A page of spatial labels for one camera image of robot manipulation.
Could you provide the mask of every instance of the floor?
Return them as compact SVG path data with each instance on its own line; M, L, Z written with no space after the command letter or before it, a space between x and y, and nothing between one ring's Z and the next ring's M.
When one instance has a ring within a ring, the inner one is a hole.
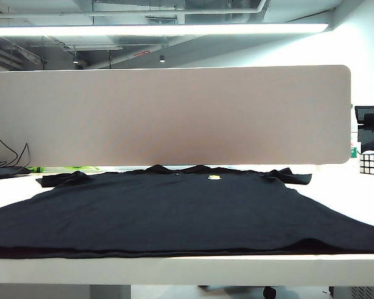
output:
M328 287L275 287L277 299L331 299ZM197 286L132 285L132 299L263 299L263 288L227 287L206 292Z

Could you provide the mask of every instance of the chair wheel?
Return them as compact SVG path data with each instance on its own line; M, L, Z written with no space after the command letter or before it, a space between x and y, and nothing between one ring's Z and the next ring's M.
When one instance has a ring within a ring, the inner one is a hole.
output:
M275 299L276 295L277 295L277 291L275 290L275 288L265 287L263 289L263 297L265 299Z

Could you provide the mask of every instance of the white wall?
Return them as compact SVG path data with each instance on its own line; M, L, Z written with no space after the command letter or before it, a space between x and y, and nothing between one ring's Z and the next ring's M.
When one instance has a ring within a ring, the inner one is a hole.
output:
M336 16L354 0L345 0ZM374 105L374 0L366 0L333 31L252 47L182 67L344 64L352 72L352 103Z

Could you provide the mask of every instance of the gray privacy panel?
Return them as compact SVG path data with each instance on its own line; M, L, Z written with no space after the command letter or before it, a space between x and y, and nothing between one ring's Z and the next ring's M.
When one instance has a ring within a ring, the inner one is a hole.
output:
M350 72L0 72L0 137L17 151L28 142L33 166L343 163Z

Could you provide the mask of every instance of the desk leg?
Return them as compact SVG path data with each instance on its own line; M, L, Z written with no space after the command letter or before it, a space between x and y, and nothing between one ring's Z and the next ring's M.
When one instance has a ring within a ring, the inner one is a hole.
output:
M90 299L131 299L130 285L90 285Z

